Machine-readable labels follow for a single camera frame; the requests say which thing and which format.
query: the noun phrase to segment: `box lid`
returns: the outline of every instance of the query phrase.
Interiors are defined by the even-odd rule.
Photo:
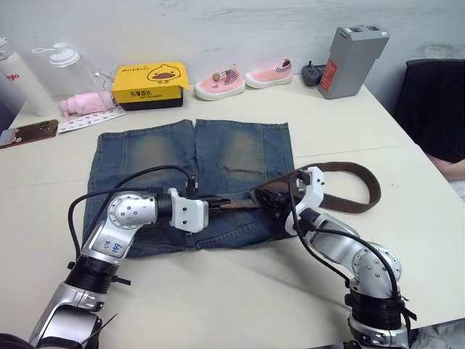
[[[116,73],[113,91],[181,86],[189,89],[189,78],[181,62],[123,65]]]

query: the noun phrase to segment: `red label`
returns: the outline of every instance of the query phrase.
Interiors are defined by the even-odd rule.
[[[6,75],[7,79],[10,81],[14,81],[18,79],[20,76],[18,74]]]
[[[326,64],[325,72],[321,77],[320,86],[325,89],[325,91],[329,90],[331,86],[331,82],[333,82],[333,78],[336,75],[337,65],[335,65],[331,60],[328,60],[328,64]]]

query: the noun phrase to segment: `baby shoe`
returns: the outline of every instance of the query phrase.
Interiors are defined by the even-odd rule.
[[[195,85],[194,92],[203,100],[221,100],[225,97],[238,95],[246,89],[244,79],[233,65],[228,71],[215,73]]]
[[[246,84],[255,89],[264,89],[273,85],[284,85],[292,80],[292,64],[284,60],[278,67],[265,71],[254,71],[246,74]]]

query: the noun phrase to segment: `sticker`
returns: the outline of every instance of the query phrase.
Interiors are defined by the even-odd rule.
[[[74,131],[75,129],[82,129],[84,127],[100,124],[101,122],[108,121],[119,116],[126,115],[126,111],[122,107],[117,107],[109,111],[99,111],[96,113],[90,113],[78,118],[65,121],[58,124],[58,133]]]
[[[0,135],[0,145],[8,145],[17,142],[17,129],[5,129]]]
[[[228,71],[222,71],[221,73],[213,74],[213,81],[218,81],[220,79],[224,79],[227,76]]]
[[[328,64],[325,67],[325,72],[321,77],[320,86],[324,88],[325,91],[329,90],[331,86],[331,82],[333,82],[333,78],[336,75],[337,65],[333,63],[333,61],[328,60]]]
[[[119,238],[106,235],[99,236],[92,249],[106,254],[107,256],[121,258],[127,250],[127,245],[125,241]]]

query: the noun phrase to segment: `black chair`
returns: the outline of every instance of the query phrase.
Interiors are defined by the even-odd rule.
[[[465,159],[465,60],[409,60],[394,118],[439,159]]]

